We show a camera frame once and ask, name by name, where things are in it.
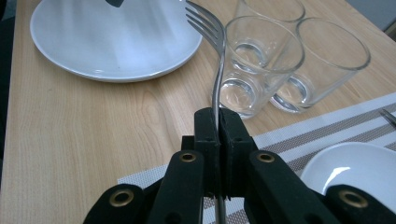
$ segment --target silver fork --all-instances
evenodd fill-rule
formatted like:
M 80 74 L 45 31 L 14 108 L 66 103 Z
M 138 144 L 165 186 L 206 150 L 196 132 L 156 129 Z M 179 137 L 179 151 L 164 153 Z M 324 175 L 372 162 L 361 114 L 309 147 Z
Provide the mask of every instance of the silver fork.
M 200 7 L 199 5 L 189 0 L 187 0 L 186 2 L 202 14 L 201 16 L 197 12 L 186 7 L 186 10 L 190 13 L 186 14 L 186 16 L 189 18 L 189 24 L 212 45 L 212 47 L 219 55 L 219 69 L 216 74 L 215 85 L 213 87 L 212 93 L 213 117 L 216 125 L 217 134 L 219 134 L 219 96 L 225 60 L 225 29 L 224 26 L 221 24 L 221 21 L 210 11 L 203 7 Z M 216 197 L 215 208 L 216 223 L 226 223 L 225 202 L 221 195 L 217 195 Z

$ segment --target glass cup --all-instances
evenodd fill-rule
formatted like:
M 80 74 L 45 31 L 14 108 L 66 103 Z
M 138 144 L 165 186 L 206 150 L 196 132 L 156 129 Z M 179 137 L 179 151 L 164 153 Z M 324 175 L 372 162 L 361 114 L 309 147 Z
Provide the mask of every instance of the glass cup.
M 262 16 L 293 29 L 305 16 L 299 0 L 239 0 L 234 17 Z
M 255 116 L 304 61 L 301 42 L 263 17 L 240 17 L 226 26 L 220 106 L 242 119 Z
M 330 21 L 304 19 L 296 32 L 304 45 L 304 63 L 271 99 L 290 113 L 305 112 L 371 60 L 370 51 L 356 36 Z

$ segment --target small white plate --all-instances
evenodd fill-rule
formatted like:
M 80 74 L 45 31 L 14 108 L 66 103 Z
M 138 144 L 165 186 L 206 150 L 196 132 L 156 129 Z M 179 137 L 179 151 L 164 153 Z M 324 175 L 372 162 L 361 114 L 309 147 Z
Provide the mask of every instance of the small white plate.
M 78 76 L 133 82 L 184 64 L 202 37 L 188 23 L 183 0 L 43 0 L 30 30 L 37 48 Z
M 345 184 L 371 194 L 396 213 L 396 152 L 366 143 L 343 143 L 320 151 L 301 179 L 314 191 Z

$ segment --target wooden tabletop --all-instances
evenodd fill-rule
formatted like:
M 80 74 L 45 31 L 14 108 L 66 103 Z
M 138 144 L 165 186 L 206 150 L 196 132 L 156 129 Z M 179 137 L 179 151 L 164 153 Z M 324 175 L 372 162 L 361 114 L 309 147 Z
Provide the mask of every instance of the wooden tabletop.
M 81 223 L 117 179 L 169 162 L 193 114 L 210 106 L 217 53 L 203 41 L 166 76 L 112 84 L 78 77 L 35 47 L 29 22 L 40 0 L 19 0 L 1 187 L 0 223 Z M 236 0 L 196 0 L 223 23 Z M 302 115 L 267 105 L 245 120 L 272 131 L 396 90 L 396 43 L 344 0 L 302 0 L 307 17 L 334 21 L 363 41 L 371 64 Z

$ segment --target placemat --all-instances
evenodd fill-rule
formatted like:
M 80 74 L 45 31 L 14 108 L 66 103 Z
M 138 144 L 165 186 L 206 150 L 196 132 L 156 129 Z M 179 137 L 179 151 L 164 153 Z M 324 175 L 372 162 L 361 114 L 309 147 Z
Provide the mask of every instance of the placemat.
M 322 149 L 343 142 L 364 142 L 396 150 L 396 131 L 379 113 L 387 109 L 395 115 L 396 92 L 334 111 L 316 118 L 254 136 L 261 150 L 277 153 L 300 175 L 306 164 Z M 145 188 L 163 177 L 167 164 L 119 179 Z M 243 199 L 226 202 L 227 223 L 248 223 Z M 204 199 L 203 223 L 215 223 L 214 202 Z

